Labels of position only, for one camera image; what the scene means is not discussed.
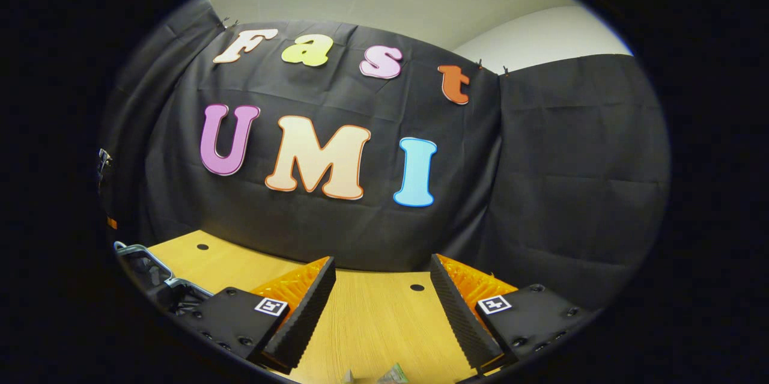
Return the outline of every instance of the small object on table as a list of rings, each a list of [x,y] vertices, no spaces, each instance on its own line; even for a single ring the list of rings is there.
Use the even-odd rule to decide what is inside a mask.
[[[405,384],[409,382],[406,378],[406,374],[403,373],[401,365],[395,363],[395,365],[382,376],[377,379],[377,384]]]
[[[341,379],[341,384],[352,384],[355,378],[352,377],[352,370],[347,370],[347,373]]]

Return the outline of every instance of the black fabric backdrop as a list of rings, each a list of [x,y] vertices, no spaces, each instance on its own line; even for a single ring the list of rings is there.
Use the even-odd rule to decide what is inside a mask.
[[[193,1],[171,20],[207,1]],[[651,247],[667,198],[670,156],[664,117],[634,58],[593,55],[497,76],[447,50],[387,31],[304,20],[225,31],[211,14],[203,14],[206,25],[187,26],[204,34],[187,35],[198,41],[194,56],[189,46],[170,44],[164,58],[183,61],[164,64],[137,55],[132,63],[149,67],[138,67],[143,75],[121,77],[125,82],[142,76],[146,82],[164,76],[162,85],[139,86],[165,104],[151,105],[140,124],[153,126],[135,127],[142,133],[130,146],[146,148],[134,170],[141,179],[135,189],[142,191],[142,230],[135,242],[150,245],[202,229],[272,255],[299,261],[334,255],[340,268],[373,271],[425,270],[437,252],[514,285],[542,283],[590,308],[606,305]],[[212,62],[239,31],[269,28],[278,29],[278,36],[241,53],[238,61]],[[302,34],[334,39],[326,64],[281,60]],[[363,52],[375,44],[403,52],[397,78],[366,77],[358,70]],[[460,66],[469,76],[470,85],[462,87],[469,104],[443,96],[437,71],[443,64]],[[137,105],[143,97],[136,92],[129,100]],[[220,154],[230,151],[234,108],[261,108],[242,167],[228,177],[210,173],[200,159],[204,110],[214,103],[230,108],[220,127]],[[126,114],[120,105],[112,102],[107,124]],[[294,192],[264,185],[275,167],[282,136],[277,121],[284,115],[310,118],[321,145],[345,124],[371,131],[360,163],[363,198],[336,200],[320,187],[307,193],[301,183]],[[126,140],[115,139],[116,131],[106,134],[112,136],[105,144],[110,154]],[[432,206],[393,201],[404,164],[398,141],[407,136],[437,144]],[[121,159],[116,162],[112,184],[124,179]],[[296,168],[294,178],[299,180]],[[137,202],[112,201],[126,208]],[[130,226],[131,216],[113,212],[118,224]]]

